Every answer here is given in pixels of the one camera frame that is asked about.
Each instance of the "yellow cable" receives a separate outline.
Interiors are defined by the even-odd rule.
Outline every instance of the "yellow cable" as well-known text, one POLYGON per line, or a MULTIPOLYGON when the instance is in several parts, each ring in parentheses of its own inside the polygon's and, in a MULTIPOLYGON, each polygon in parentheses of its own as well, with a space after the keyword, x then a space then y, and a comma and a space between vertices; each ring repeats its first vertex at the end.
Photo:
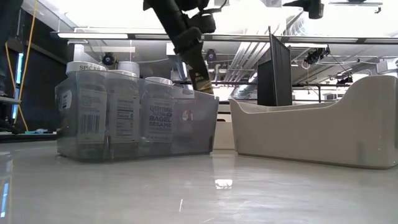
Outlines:
POLYGON ((37 9, 37 0, 35 0, 35 5, 34 5, 34 9, 33 9, 32 26, 30 27, 29 42, 27 44, 27 53, 26 53, 24 73, 22 74, 21 89, 19 90, 19 101, 21 101, 21 99, 22 99, 22 93, 24 90, 25 75, 26 75, 26 70, 27 70, 27 66, 28 66, 28 62, 29 62, 30 45, 32 43, 33 29, 35 27, 36 9, 37 9))
MULTIPOLYGON (((14 79, 14 72, 12 72, 10 54, 9 54, 9 51, 8 51, 8 44, 7 43, 6 43, 6 56, 7 56, 7 61, 8 61, 8 68, 9 68, 9 71, 10 71, 10 74, 11 74, 12 87, 14 87, 14 94, 16 94, 17 88, 16 88, 16 84, 15 84, 15 79, 14 79)), ((27 125, 26 125, 26 122, 25 122, 25 117, 24 117, 24 114, 22 113, 22 110, 21 110, 21 106, 18 105, 17 108, 18 108, 19 112, 21 113, 21 118, 22 118, 22 121, 24 122, 24 126, 26 128, 26 131, 28 131, 28 128, 27 128, 27 125)))

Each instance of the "ceiling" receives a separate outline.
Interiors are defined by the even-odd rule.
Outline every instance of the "ceiling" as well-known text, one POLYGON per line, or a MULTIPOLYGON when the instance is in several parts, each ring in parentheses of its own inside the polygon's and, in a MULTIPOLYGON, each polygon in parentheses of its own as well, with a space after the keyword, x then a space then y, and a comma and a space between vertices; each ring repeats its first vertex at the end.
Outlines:
MULTIPOLYGON (((223 34, 260 34, 267 26, 280 27, 280 33, 285 31, 287 21, 300 13, 295 8, 269 8, 261 0, 229 0, 230 6, 221 14, 217 14, 218 33, 223 34)), ((325 6, 325 16, 317 21, 307 19, 306 13, 296 18, 295 22, 286 30, 290 35, 326 36, 326 37, 393 37, 398 34, 398 27, 392 26, 398 19, 395 10, 398 2, 384 0, 382 11, 375 14, 374 7, 325 6)), ((25 0, 23 8, 32 13, 34 0, 25 0)), ((78 32, 164 32, 154 12, 142 10, 142 0, 39 0, 37 17, 54 30, 71 32, 78 28, 78 32)), ((167 41, 134 40, 99 40, 90 41, 91 47, 135 47, 134 53, 116 52, 119 60, 146 62, 167 58, 167 41)), ((232 60, 241 43, 239 42, 205 42, 204 50, 214 49, 218 54, 217 60, 232 60)), ((100 50, 91 50, 87 44, 85 51, 94 58, 101 54, 100 50)), ((377 62, 377 57, 398 56, 398 46, 395 45, 330 45, 333 57, 327 57, 322 62, 335 63, 357 61, 377 62)), ((374 72, 374 65, 370 63, 349 63, 343 68, 339 65, 314 65, 308 70, 301 67, 303 56, 308 47, 292 49, 292 59, 296 59, 298 67, 292 67, 292 81, 321 82, 330 76, 342 72, 344 69, 355 68, 355 72, 374 72)), ((166 77, 170 70, 175 69, 173 63, 161 61, 156 63, 142 63, 141 70, 148 75, 166 77)))

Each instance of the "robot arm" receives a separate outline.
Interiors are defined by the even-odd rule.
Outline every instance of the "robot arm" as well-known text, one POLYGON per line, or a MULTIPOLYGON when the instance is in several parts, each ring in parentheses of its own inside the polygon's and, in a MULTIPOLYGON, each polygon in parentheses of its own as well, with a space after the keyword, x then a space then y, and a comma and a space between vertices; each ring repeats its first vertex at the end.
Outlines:
MULTIPOLYGON (((219 9, 204 9, 209 0, 144 0, 144 10, 153 8, 167 35, 174 44, 174 51, 190 66, 190 78, 193 89, 213 94, 211 80, 205 61, 201 56, 203 42, 202 34, 213 33, 216 30, 213 18, 219 9), (189 18, 183 11, 199 8, 199 13, 189 18)), ((311 19, 319 19, 323 14, 323 4, 320 0, 297 0, 286 4, 309 11, 311 19)))

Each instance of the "clear plastic bin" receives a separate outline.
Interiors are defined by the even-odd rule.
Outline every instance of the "clear plastic bin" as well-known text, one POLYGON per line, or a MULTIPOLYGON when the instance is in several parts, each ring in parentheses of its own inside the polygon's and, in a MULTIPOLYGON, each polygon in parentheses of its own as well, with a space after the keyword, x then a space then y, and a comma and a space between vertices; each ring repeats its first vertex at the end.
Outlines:
POLYGON ((213 95, 113 72, 79 71, 55 88, 55 96, 63 156, 107 161, 213 150, 218 111, 213 95), (116 86, 120 99, 110 97, 116 86))

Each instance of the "ceiling light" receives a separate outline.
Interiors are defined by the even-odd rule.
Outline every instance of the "ceiling light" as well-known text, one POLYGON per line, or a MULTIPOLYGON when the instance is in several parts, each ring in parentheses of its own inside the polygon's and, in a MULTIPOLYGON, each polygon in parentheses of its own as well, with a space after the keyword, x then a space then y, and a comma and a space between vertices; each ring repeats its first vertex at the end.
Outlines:
POLYGON ((58 33, 64 39, 128 39, 127 34, 58 33))
POLYGON ((364 0, 364 1, 350 1, 350 0, 331 0, 329 2, 335 6, 382 6, 381 0, 364 0))
POLYGON ((87 40, 69 40, 68 45, 69 44, 88 44, 88 41, 87 40))
POLYGON ((327 44, 286 43, 286 47, 327 48, 327 44))

